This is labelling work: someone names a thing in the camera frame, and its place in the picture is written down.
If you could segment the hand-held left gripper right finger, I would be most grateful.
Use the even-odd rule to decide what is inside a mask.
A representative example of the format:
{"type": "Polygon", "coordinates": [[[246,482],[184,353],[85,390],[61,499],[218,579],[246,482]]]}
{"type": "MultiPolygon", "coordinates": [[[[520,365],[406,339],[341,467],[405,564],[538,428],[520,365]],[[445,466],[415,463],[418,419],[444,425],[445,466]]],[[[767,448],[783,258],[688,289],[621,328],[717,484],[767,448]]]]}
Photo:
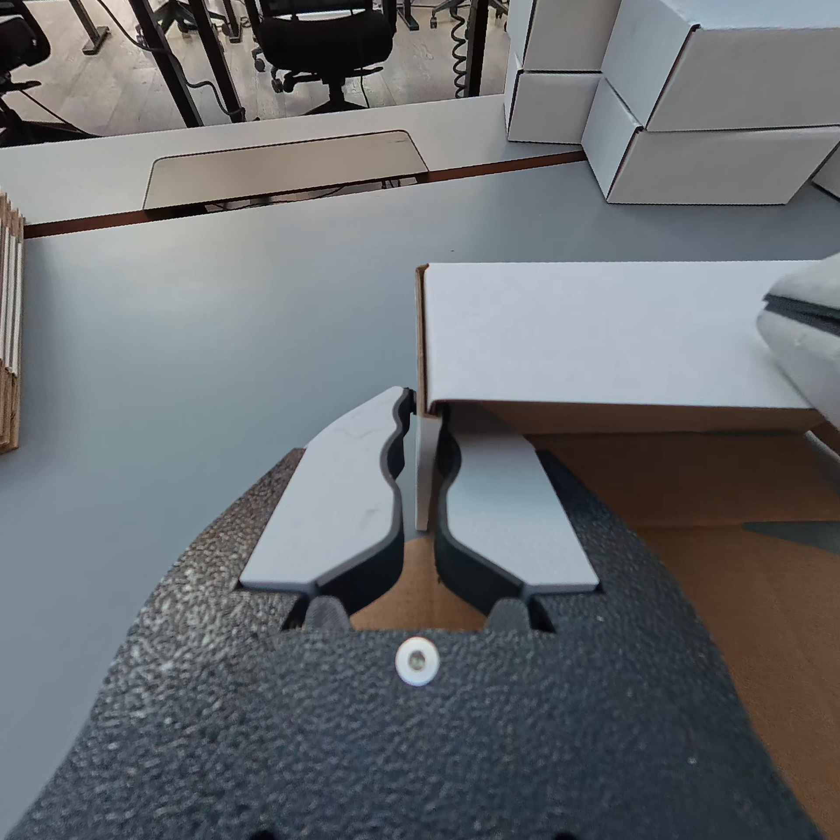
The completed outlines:
{"type": "Polygon", "coordinates": [[[481,406],[451,406],[437,451],[441,582],[489,615],[501,599],[589,594],[591,562],[535,447],[481,406]]]}

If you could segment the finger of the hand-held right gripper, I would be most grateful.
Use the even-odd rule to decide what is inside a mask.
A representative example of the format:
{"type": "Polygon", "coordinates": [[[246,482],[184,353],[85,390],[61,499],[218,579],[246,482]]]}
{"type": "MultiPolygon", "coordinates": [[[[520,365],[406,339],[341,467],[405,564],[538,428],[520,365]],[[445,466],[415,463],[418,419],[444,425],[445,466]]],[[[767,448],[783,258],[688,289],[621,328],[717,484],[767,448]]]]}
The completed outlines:
{"type": "Polygon", "coordinates": [[[839,338],[769,308],[757,318],[775,362],[815,410],[839,430],[839,338]]]}
{"type": "Polygon", "coordinates": [[[790,273],[764,296],[764,310],[800,323],[839,323],[839,258],[790,273]]]}

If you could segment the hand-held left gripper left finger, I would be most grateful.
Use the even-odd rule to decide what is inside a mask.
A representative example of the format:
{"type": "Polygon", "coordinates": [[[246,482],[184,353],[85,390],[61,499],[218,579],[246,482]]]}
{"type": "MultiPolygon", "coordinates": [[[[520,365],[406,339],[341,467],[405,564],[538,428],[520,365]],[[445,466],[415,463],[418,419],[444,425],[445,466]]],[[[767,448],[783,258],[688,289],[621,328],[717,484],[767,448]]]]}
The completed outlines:
{"type": "Polygon", "coordinates": [[[414,391],[394,386],[326,426],[306,446],[239,576],[251,591],[307,602],[329,595],[352,615],[403,572],[396,478],[414,391]]]}

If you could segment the white cardboard box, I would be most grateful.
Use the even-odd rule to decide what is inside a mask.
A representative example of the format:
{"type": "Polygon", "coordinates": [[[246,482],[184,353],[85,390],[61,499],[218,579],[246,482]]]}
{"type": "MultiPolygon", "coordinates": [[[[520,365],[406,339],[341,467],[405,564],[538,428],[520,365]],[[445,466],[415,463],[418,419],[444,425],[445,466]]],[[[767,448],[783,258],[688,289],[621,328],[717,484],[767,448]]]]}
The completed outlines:
{"type": "Polygon", "coordinates": [[[388,838],[838,838],[838,460],[753,320],[780,263],[430,266],[432,402],[530,434],[601,583],[364,633],[388,838]]]}

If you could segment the stack of white cardboard boxes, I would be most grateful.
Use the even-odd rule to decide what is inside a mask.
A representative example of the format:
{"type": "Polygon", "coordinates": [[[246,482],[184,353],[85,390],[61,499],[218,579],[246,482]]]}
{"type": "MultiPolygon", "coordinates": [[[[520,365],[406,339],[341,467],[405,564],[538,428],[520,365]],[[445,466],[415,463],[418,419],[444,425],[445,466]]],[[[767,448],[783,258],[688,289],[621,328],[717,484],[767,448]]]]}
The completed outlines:
{"type": "Polygon", "coordinates": [[[781,205],[838,146],[838,2],[511,2],[509,141],[604,198],[781,205]]]}

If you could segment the stack of flat cardboard sheets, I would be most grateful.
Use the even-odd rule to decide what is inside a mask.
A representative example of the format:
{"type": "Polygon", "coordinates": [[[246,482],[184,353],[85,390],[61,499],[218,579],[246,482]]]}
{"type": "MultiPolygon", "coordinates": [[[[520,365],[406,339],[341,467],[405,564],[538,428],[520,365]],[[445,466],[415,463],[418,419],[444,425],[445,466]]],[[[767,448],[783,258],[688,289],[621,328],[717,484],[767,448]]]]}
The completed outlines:
{"type": "Polygon", "coordinates": [[[25,218],[1,191],[1,453],[18,447],[25,218]]]}

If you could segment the black office chair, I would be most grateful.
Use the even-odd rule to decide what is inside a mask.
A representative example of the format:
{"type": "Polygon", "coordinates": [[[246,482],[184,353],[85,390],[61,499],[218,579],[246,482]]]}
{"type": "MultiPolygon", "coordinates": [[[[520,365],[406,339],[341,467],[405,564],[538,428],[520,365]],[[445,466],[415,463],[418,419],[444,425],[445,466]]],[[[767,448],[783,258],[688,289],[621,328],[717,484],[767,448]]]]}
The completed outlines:
{"type": "MultiPolygon", "coordinates": [[[[214,2],[205,2],[207,13],[210,18],[221,21],[221,29],[231,43],[241,36],[238,18],[230,1],[219,1],[216,4],[224,6],[224,13],[217,12],[212,8],[214,2]]],[[[166,34],[170,27],[175,24],[183,34],[190,34],[197,31],[197,25],[192,8],[188,2],[168,1],[154,10],[154,19],[166,34]]]]}
{"type": "MultiPolygon", "coordinates": [[[[503,1],[488,1],[487,3],[488,6],[495,11],[496,19],[501,18],[503,15],[508,15],[509,3],[503,1]]],[[[438,26],[438,14],[449,12],[450,17],[456,19],[459,16],[459,9],[462,6],[468,7],[469,5],[471,5],[471,1],[444,1],[439,3],[437,6],[432,8],[429,18],[429,27],[434,29],[438,26]]]]}
{"type": "Polygon", "coordinates": [[[15,82],[12,73],[21,67],[34,67],[50,56],[50,44],[36,18],[23,1],[2,2],[1,22],[1,146],[13,147],[47,142],[86,140],[97,137],[85,132],[50,111],[28,94],[40,86],[38,80],[15,82]],[[28,121],[6,104],[4,97],[20,92],[56,121],[28,121]]]}
{"type": "Polygon", "coordinates": [[[293,92],[298,83],[319,81],[329,99],[308,114],[362,110],[346,101],[348,79],[383,69],[392,53],[397,2],[245,1],[257,48],[255,68],[271,66],[275,93],[293,92]]]}

